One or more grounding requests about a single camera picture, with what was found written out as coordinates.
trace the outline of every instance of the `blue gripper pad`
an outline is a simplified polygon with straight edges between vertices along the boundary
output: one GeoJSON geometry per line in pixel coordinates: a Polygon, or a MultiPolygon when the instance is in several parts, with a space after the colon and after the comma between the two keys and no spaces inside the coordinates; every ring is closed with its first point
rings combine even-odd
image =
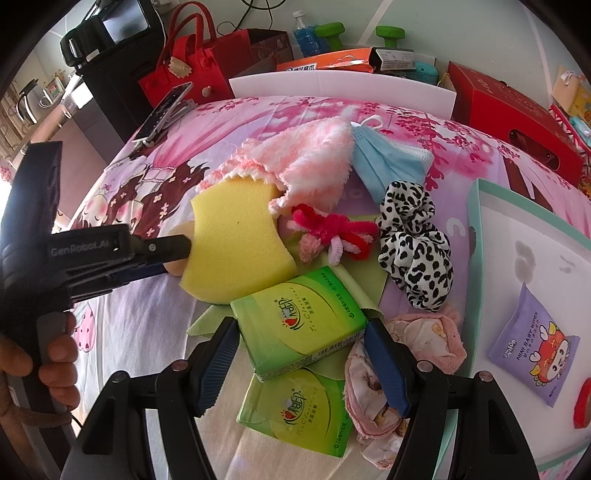
{"type": "Polygon", "coordinates": [[[403,418],[408,418],[411,404],[407,397],[407,383],[388,348],[390,343],[395,342],[380,320],[371,320],[368,323],[364,342],[388,405],[396,409],[403,418]]]}
{"type": "Polygon", "coordinates": [[[201,417],[208,408],[215,405],[238,350],[239,341],[238,321],[232,317],[225,317],[212,339],[203,343],[203,353],[193,366],[190,376],[191,386],[196,393],[193,400],[197,417],[201,417]]]}

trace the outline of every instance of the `smartphone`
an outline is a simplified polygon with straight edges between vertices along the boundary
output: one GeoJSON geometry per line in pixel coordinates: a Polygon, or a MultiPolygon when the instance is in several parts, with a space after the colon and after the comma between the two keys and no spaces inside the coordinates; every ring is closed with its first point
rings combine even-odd
{"type": "Polygon", "coordinates": [[[170,90],[131,139],[132,143],[142,142],[149,147],[149,143],[175,112],[191,88],[193,88],[193,82],[187,82],[170,90]]]}

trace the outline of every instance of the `yellow sponge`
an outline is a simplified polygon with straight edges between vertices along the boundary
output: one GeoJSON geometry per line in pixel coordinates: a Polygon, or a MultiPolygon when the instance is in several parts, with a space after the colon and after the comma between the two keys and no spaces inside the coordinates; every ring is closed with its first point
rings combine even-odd
{"type": "Polygon", "coordinates": [[[197,195],[181,287],[199,300],[222,304],[294,278],[296,263],[268,210],[280,194],[261,180],[235,178],[197,195]]]}

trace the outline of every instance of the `finger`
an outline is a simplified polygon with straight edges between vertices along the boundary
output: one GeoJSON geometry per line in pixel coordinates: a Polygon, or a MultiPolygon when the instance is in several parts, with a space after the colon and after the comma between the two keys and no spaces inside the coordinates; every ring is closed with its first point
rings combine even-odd
{"type": "Polygon", "coordinates": [[[33,370],[33,360],[16,343],[0,335],[0,372],[24,377],[33,370]]]}
{"type": "Polygon", "coordinates": [[[74,329],[76,328],[76,317],[74,317],[72,312],[66,312],[66,315],[66,335],[72,336],[74,329]]]}
{"type": "Polygon", "coordinates": [[[80,392],[76,387],[50,387],[49,393],[69,410],[74,410],[80,404],[80,392]]]}
{"type": "Polygon", "coordinates": [[[73,364],[47,364],[39,369],[39,379],[48,387],[71,387],[78,373],[73,364]]]}
{"type": "Polygon", "coordinates": [[[78,358],[76,341],[69,335],[60,335],[47,345],[49,360],[52,362],[72,363],[78,358]]]}

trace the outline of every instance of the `green dumbbell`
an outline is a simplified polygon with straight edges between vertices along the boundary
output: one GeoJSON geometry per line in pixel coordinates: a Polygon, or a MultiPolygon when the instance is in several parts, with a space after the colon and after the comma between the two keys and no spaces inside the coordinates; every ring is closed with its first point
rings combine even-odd
{"type": "Polygon", "coordinates": [[[375,27],[375,34],[384,39],[384,46],[388,48],[397,48],[398,40],[403,40],[405,37],[403,28],[388,27],[386,25],[375,27]]]}
{"type": "Polygon", "coordinates": [[[344,50],[343,43],[339,38],[341,33],[345,33],[345,26],[341,22],[318,25],[314,31],[318,38],[325,38],[328,41],[330,51],[344,50]]]}

